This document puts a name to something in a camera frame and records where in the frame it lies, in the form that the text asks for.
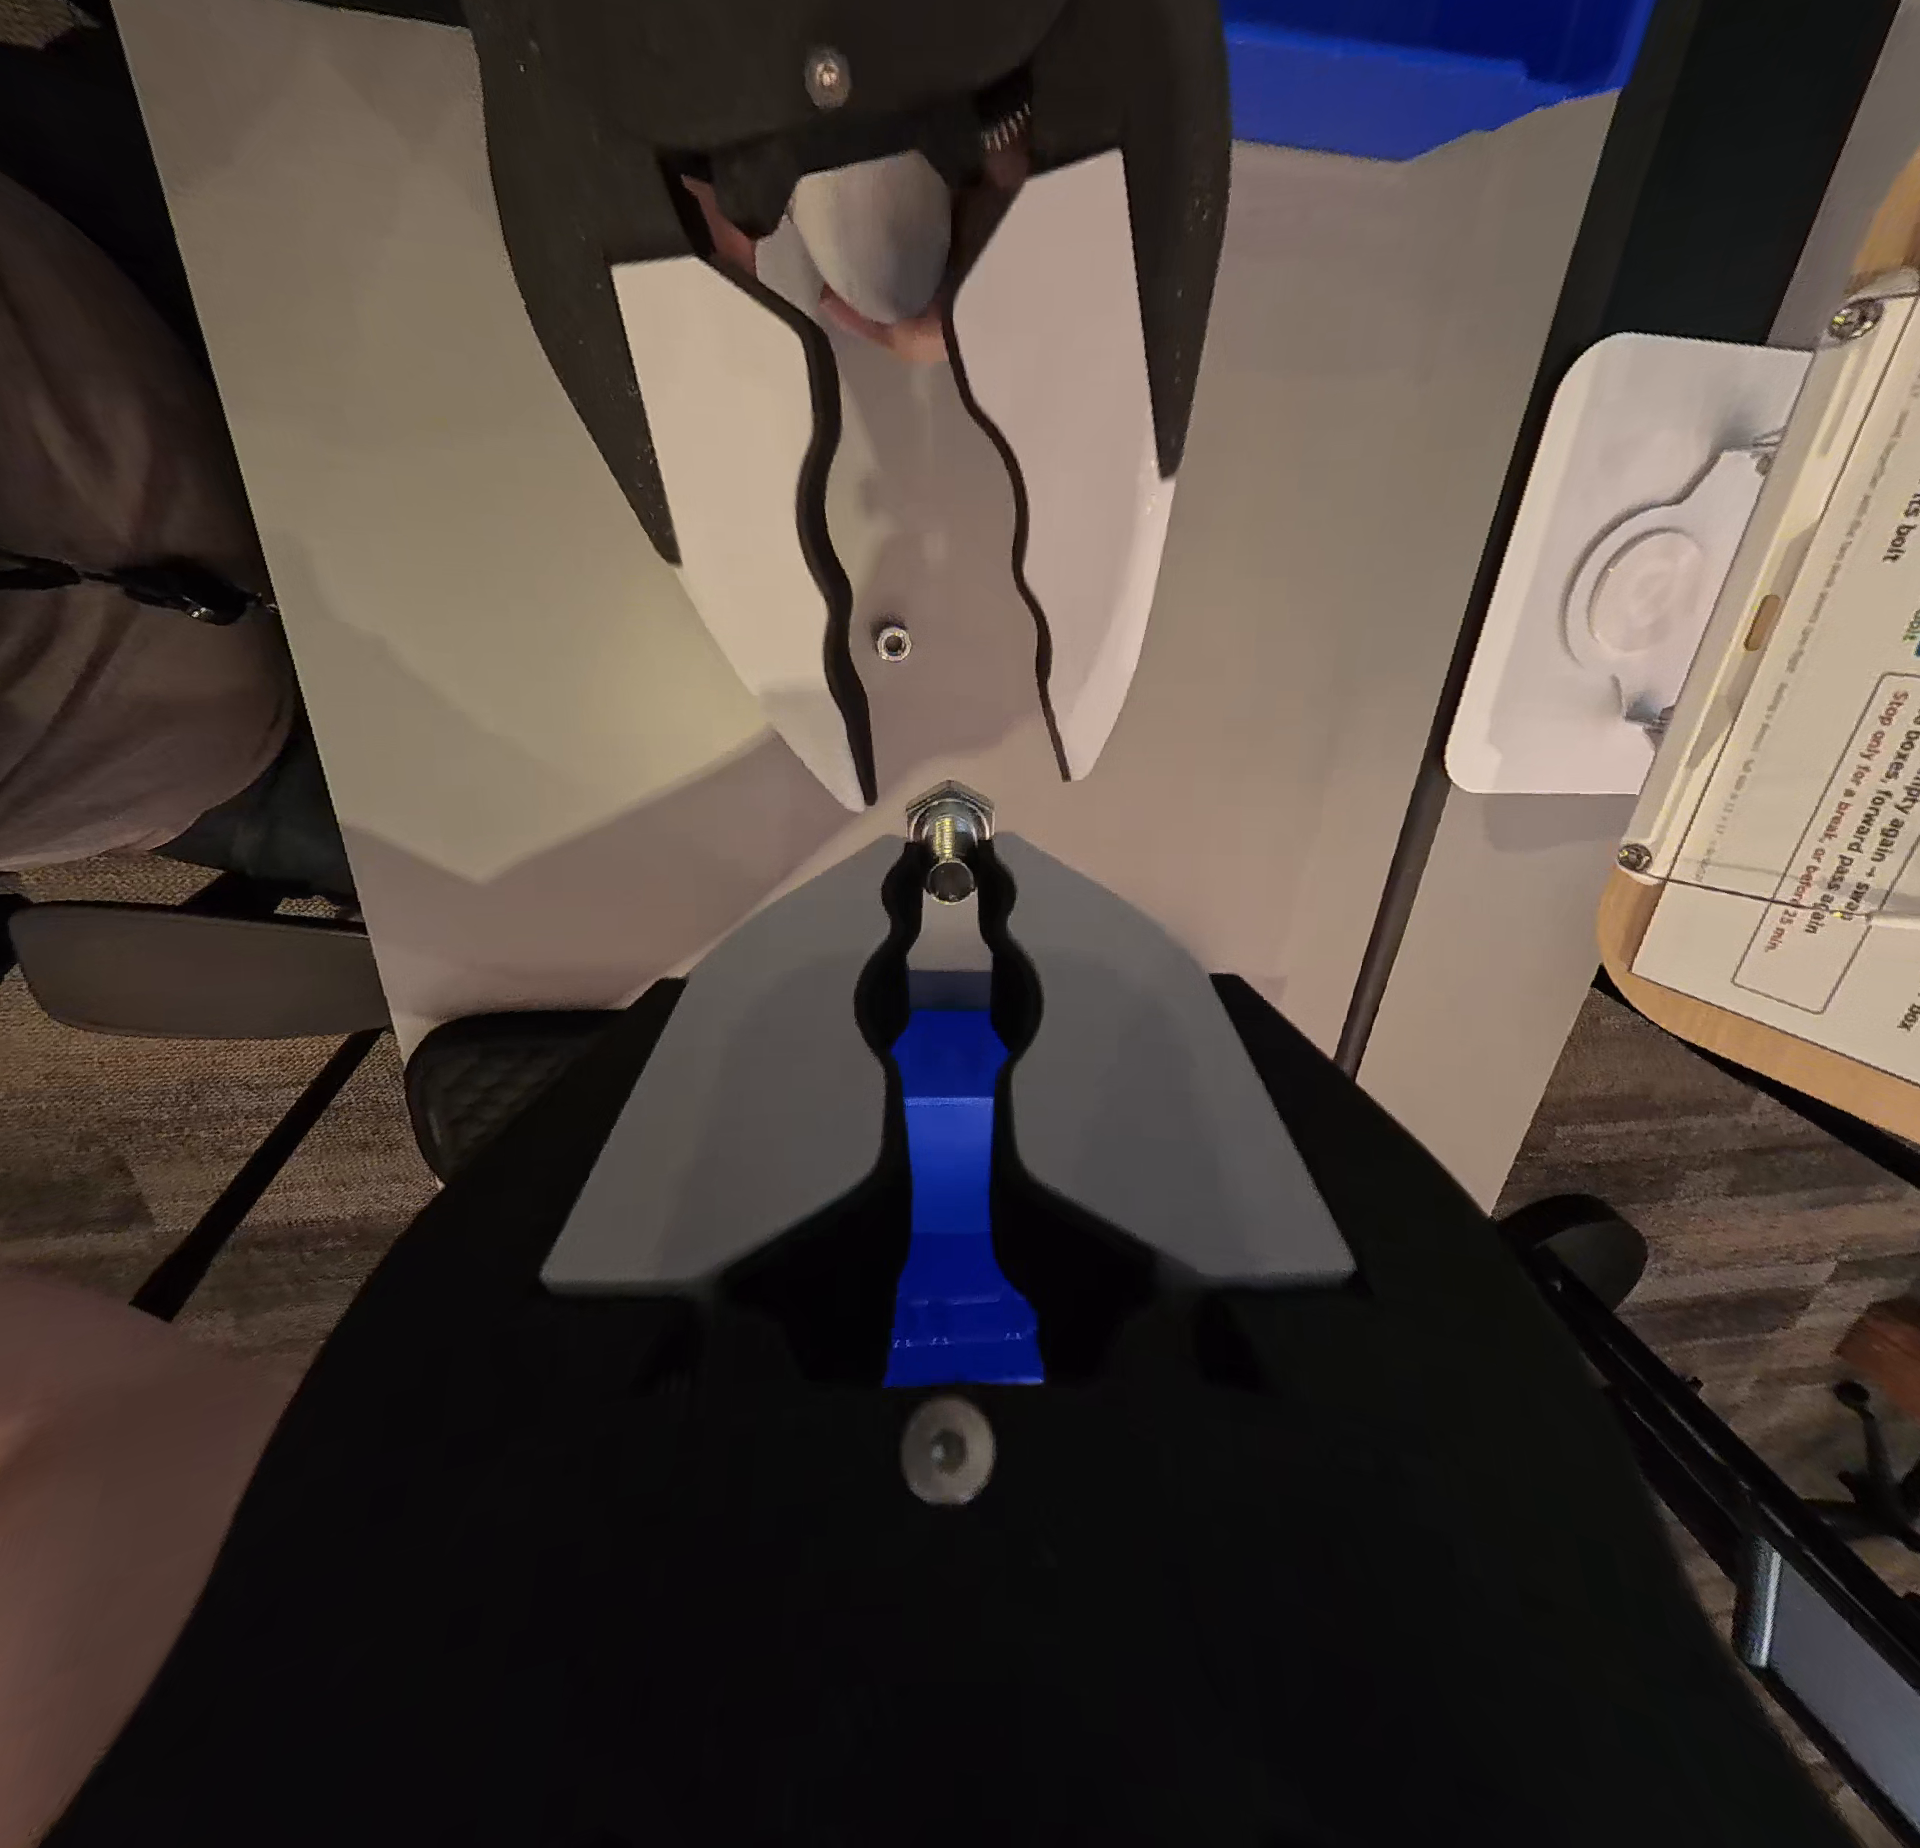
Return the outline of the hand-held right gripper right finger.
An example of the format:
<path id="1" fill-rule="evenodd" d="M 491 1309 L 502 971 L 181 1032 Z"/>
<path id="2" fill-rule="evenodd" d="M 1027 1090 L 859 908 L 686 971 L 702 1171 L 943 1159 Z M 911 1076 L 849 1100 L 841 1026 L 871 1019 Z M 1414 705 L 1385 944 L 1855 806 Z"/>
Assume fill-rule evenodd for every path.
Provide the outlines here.
<path id="1" fill-rule="evenodd" d="M 1020 835 L 1006 936 L 1032 971 L 1010 1112 L 1038 1183 L 1197 1280 L 1337 1287 L 1356 1258 L 1208 971 L 1160 923 Z"/>

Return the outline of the person's right forearm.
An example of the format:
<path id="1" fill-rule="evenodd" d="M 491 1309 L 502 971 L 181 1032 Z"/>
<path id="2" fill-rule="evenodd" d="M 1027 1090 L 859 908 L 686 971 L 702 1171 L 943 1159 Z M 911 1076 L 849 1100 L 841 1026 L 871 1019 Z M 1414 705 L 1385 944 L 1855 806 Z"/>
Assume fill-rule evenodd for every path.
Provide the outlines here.
<path id="1" fill-rule="evenodd" d="M 37 1844 L 204 1592 L 298 1373 L 3 1281 L 3 1842 Z"/>

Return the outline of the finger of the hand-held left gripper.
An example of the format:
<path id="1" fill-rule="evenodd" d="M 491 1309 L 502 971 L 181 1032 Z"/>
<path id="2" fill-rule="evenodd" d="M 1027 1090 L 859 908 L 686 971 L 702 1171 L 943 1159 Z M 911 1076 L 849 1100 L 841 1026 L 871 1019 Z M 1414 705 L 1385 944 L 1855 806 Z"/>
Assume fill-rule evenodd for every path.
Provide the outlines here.
<path id="1" fill-rule="evenodd" d="M 965 394 L 1020 491 L 1016 584 L 1066 779 L 1129 698 L 1172 507 L 1128 205 L 1115 151 L 1026 179 L 950 308 Z"/>
<path id="2" fill-rule="evenodd" d="M 694 610 L 830 795 L 874 804 L 852 593 L 826 530 L 837 401 L 818 403 L 811 326 L 702 259 L 611 281 Z"/>

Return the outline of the person's left hand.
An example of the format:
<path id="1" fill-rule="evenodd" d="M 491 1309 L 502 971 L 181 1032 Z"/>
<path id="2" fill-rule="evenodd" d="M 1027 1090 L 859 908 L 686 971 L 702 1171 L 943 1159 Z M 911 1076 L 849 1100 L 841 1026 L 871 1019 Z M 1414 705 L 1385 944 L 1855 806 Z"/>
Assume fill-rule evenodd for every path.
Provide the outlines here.
<path id="1" fill-rule="evenodd" d="M 947 366 L 947 320 L 935 305 L 904 320 L 878 320 L 826 286 L 818 301 L 827 326 L 914 366 Z"/>

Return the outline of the white board stand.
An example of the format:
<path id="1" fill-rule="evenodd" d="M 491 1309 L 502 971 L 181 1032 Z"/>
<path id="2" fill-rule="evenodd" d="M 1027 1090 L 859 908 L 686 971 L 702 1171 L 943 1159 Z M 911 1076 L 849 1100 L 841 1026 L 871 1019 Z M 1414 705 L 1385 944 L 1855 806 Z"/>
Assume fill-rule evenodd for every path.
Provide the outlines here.
<path id="1" fill-rule="evenodd" d="M 1459 789 L 1643 789 L 1810 366 L 1647 334 L 1572 364 L 1450 729 Z"/>

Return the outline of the wooden instruction board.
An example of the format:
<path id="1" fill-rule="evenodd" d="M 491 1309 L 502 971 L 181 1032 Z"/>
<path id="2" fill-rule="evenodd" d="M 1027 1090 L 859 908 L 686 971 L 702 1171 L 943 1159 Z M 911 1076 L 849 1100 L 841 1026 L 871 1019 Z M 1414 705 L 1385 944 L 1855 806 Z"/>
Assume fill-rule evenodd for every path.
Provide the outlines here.
<path id="1" fill-rule="evenodd" d="M 1916 1142 L 1919 157 L 1764 468 L 1600 908 L 1625 1003 Z"/>

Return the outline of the blue plastic parts bin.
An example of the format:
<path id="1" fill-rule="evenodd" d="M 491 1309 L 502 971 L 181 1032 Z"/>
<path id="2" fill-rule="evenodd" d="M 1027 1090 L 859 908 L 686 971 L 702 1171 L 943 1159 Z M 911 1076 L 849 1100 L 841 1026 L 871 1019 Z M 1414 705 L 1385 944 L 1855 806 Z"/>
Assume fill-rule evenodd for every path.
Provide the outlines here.
<path id="1" fill-rule="evenodd" d="M 1237 141 L 1407 162 L 1618 91 L 1657 0 L 1219 0 Z"/>
<path id="2" fill-rule="evenodd" d="M 894 1044 L 911 1179 L 911 1237 L 886 1384 L 1036 1386 L 1040 1321 L 996 1255 L 996 1086 L 1006 1062 L 987 971 L 909 976 Z"/>

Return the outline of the person's black office chair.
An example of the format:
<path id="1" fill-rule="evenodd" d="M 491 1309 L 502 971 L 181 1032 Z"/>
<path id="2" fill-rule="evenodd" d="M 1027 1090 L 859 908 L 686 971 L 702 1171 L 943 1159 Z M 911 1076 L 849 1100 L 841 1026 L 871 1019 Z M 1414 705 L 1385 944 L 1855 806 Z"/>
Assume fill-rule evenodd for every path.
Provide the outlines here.
<path id="1" fill-rule="evenodd" d="M 57 1022 L 201 1042 L 347 1038 L 389 1028 L 364 927 L 282 913 L 282 885 L 214 874 L 184 903 L 4 893 L 4 960 Z M 517 1008 L 436 1026 L 404 1065 L 404 1107 L 436 1179 L 459 1172 L 617 1021 Z"/>

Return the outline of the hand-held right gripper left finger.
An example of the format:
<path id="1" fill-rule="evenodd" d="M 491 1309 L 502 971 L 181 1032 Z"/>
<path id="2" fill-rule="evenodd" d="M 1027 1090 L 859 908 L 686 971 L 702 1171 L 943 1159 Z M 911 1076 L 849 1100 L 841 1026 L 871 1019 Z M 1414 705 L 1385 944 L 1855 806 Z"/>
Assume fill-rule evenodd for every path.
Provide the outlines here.
<path id="1" fill-rule="evenodd" d="M 883 838 L 773 901 L 686 977 L 541 1283 L 565 1295 L 699 1285 L 875 1166 L 886 1067 L 857 1015 L 892 938 L 904 855 Z"/>

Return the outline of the black desk leg frame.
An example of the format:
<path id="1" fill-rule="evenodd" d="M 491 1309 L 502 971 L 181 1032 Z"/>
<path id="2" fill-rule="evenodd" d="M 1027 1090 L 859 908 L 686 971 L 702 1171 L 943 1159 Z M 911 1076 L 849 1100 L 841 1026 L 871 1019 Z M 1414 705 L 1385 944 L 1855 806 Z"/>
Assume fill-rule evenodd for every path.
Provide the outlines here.
<path id="1" fill-rule="evenodd" d="M 1733 1643 L 1838 1778 L 1898 1842 L 1919 1842 L 1919 1606 L 1861 1554 L 1916 1552 L 1916 1468 L 1898 1473 L 1872 1394 L 1835 1386 L 1865 1467 L 1844 1497 L 1799 1497 L 1761 1453 L 1620 1319 L 1646 1237 L 1607 1203 L 1551 1195 L 1501 1217 L 1598 1373 L 1653 1494 L 1737 1588 Z"/>

